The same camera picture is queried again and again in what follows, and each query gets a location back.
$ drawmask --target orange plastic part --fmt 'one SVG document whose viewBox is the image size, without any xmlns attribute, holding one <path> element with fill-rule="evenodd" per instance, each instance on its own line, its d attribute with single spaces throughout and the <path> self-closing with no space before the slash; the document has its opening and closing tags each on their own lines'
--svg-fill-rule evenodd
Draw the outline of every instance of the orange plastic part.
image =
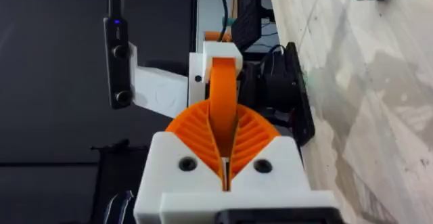
<svg viewBox="0 0 433 224">
<path fill-rule="evenodd" d="M 277 129 L 257 112 L 237 105 L 236 135 L 230 157 L 229 182 L 272 141 Z"/>
<path fill-rule="evenodd" d="M 233 58 L 214 58 L 210 70 L 210 126 L 222 157 L 230 157 L 237 124 Z"/>
<path fill-rule="evenodd" d="M 204 40 L 205 41 L 218 41 L 221 32 L 219 31 L 205 31 L 204 32 Z M 229 33 L 225 33 L 223 35 L 223 42 L 230 42 L 231 35 Z"/>
</svg>

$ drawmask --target green object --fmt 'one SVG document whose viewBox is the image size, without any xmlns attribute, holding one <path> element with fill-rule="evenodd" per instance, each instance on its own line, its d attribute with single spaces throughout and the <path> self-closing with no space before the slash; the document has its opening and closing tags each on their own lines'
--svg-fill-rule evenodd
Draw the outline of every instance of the green object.
<svg viewBox="0 0 433 224">
<path fill-rule="evenodd" d="M 236 20 L 235 18 L 228 18 L 227 19 L 227 26 L 231 27 L 233 25 L 233 23 L 235 22 L 235 20 Z"/>
</svg>

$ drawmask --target black monitor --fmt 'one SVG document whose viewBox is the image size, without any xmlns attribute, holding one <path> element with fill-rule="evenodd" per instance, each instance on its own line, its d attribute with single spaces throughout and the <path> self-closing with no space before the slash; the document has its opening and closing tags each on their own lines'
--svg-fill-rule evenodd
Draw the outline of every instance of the black monitor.
<svg viewBox="0 0 433 224">
<path fill-rule="evenodd" d="M 262 7 L 262 0 L 237 0 L 237 18 L 231 38 L 240 51 L 247 50 L 262 36 L 262 18 L 275 21 L 273 10 Z"/>
</svg>

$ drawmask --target black plastic part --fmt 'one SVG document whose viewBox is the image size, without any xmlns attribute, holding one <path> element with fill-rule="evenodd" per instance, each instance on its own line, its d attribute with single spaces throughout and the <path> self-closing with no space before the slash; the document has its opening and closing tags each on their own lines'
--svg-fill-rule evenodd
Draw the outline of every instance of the black plastic part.
<svg viewBox="0 0 433 224">
<path fill-rule="evenodd" d="M 296 143 L 299 146 L 303 146 L 314 136 L 316 131 L 295 43 L 288 43 L 284 58 L 288 70 L 291 70 L 292 74 L 295 76 L 292 84 L 296 87 L 296 96 L 298 97 L 294 102 L 294 111 L 290 118 L 289 126 L 292 127 Z"/>
<path fill-rule="evenodd" d="M 108 0 L 109 16 L 104 18 L 106 61 L 110 105 L 121 109 L 131 104 L 128 23 L 121 16 L 121 0 Z"/>
<path fill-rule="evenodd" d="M 261 113 L 273 125 L 289 129 L 298 147 L 315 134 L 294 43 L 288 43 L 283 55 L 275 52 L 269 56 L 262 68 L 251 63 L 244 65 L 238 102 Z M 263 112 L 269 108 L 288 114 L 288 119 L 264 115 Z"/>
<path fill-rule="evenodd" d="M 274 208 L 224 210 L 215 224 L 344 224 L 335 208 Z"/>
<path fill-rule="evenodd" d="M 237 0 L 237 18 L 231 25 L 231 37 L 245 51 L 262 36 L 261 0 Z"/>
</svg>

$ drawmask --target ribbed orange finger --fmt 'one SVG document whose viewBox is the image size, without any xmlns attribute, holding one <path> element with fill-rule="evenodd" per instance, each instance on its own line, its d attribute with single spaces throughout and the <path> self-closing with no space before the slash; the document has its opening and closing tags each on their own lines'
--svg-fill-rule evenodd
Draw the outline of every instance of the ribbed orange finger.
<svg viewBox="0 0 433 224">
<path fill-rule="evenodd" d="M 230 157 L 229 182 L 274 137 L 280 136 L 271 123 L 245 106 L 237 105 L 237 116 L 237 129 Z"/>
<path fill-rule="evenodd" d="M 167 127 L 188 146 L 223 182 L 221 157 L 209 123 L 209 101 L 198 102 L 178 115 Z"/>
</svg>

